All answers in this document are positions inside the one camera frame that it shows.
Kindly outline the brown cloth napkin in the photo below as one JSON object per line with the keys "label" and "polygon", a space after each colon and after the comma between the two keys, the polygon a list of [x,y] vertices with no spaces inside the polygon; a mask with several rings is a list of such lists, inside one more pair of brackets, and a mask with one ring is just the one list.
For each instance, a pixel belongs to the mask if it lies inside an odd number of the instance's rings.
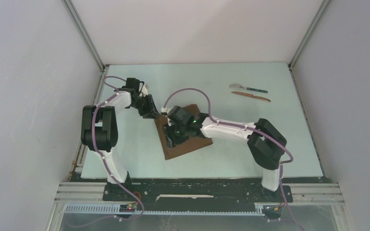
{"label": "brown cloth napkin", "polygon": [[212,139],[202,137],[185,137],[183,143],[174,144],[172,140],[166,138],[163,127],[168,124],[167,118],[159,115],[154,119],[165,160],[170,160],[184,154],[208,147],[213,144]]}

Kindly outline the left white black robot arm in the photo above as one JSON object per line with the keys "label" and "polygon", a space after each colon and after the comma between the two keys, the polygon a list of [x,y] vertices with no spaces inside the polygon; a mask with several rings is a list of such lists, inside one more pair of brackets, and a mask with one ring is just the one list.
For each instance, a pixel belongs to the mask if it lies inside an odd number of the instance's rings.
{"label": "left white black robot arm", "polygon": [[107,76],[104,84],[111,87],[113,93],[97,105],[83,107],[80,138],[83,145],[98,154],[108,173],[107,180],[117,183],[114,194],[125,201],[132,197],[133,187],[125,183],[129,173],[113,154],[119,138],[117,114],[134,108],[140,117],[156,119],[159,113],[143,81]]}

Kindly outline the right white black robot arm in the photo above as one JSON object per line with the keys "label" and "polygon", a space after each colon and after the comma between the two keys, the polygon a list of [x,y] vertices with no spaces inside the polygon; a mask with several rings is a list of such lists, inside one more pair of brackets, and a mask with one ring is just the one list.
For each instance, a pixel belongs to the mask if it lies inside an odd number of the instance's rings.
{"label": "right white black robot arm", "polygon": [[163,108],[167,124],[162,126],[168,148],[190,139],[223,139],[247,144],[256,164],[263,170],[261,195],[274,201],[280,195],[281,157],[287,141],[266,119],[256,123],[220,120],[207,113],[191,114],[182,107]]}

